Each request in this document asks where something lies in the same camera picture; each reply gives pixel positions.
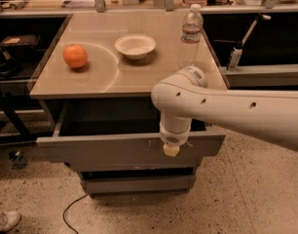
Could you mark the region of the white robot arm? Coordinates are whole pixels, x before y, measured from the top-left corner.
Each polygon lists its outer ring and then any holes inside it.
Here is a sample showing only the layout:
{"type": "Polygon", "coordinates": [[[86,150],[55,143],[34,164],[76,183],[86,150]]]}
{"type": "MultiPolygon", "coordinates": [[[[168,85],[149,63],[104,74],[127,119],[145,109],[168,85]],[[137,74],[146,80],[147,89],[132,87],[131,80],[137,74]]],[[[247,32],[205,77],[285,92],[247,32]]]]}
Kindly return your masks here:
{"type": "Polygon", "coordinates": [[[151,99],[167,155],[179,152],[193,120],[298,152],[298,92],[209,89],[205,74],[188,66],[156,84],[151,99]]]}

